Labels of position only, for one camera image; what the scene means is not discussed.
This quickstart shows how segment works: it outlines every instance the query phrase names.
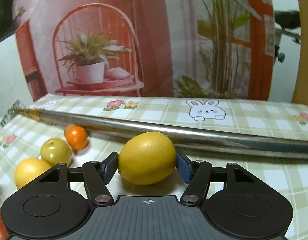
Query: potted plant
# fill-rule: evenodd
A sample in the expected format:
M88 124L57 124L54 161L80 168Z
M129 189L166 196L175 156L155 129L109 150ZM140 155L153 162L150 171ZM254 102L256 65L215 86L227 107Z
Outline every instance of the potted plant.
M117 45L118 41L108 39L104 33L86 35L79 31L77 40L60 42L66 44L70 53L59 61L64 62L63 66L68 64L67 73L74 70L73 79L80 79L82 84L103 82L104 68L108 70L108 58L116 58L118 52L131 51Z

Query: green tomato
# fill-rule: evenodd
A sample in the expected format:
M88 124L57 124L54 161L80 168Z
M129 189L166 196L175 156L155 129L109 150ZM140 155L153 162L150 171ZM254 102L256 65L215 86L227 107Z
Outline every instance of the green tomato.
M51 138L43 143L41 147L41 159L51 166L57 163L70 165L72 152L65 141L60 138Z

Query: checkered tablecloth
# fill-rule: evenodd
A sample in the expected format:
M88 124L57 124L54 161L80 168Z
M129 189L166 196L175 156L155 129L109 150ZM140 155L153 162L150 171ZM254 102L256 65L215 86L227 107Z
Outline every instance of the checkered tablecloth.
M120 101L119 107L109 102ZM125 106L122 102L133 102ZM124 98L124 97L61 97L46 95L33 108L113 117L144 122L165 123L180 126L200 127L245 134L308 140L308 108L273 102L220 100L218 105L226 112L225 119L195 121L189 116L190 107L182 98ZM23 159L38 157L41 145L51 137L64 138L63 129L38 123L17 116L6 126L0 127L0 204L16 191L14 168ZM124 141L108 141L90 138L87 148L73 156L72 167L91 160L104 160L112 151L119 152ZM283 194L292 204L294 217L286 236L289 239L308 240L308 160L275 159L253 156L208 154L186 150L191 159L203 159L213 166L225 167L236 162L268 185ZM135 186L115 174L108 188L118 195L176 195L180 197L186 185L175 171L164 181L150 186ZM212 183L209 194L221 190L222 183ZM85 195L82 183L73 183L71 188Z

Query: metal screw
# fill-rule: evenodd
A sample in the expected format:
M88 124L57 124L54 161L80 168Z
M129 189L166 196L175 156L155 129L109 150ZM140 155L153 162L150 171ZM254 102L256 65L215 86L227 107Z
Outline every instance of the metal screw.
M183 200L187 203L194 203L198 200L198 196L196 195L192 195L192 194L189 194L189 195L185 195L183 197Z
M111 200L111 197L109 195L98 195L95 197L95 200L99 203L106 203Z

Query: white flower pot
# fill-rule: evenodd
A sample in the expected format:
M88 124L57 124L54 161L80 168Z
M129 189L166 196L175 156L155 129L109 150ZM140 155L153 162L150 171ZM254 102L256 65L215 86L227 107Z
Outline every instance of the white flower pot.
M101 83L104 79L104 62L76 67L76 78L83 84Z

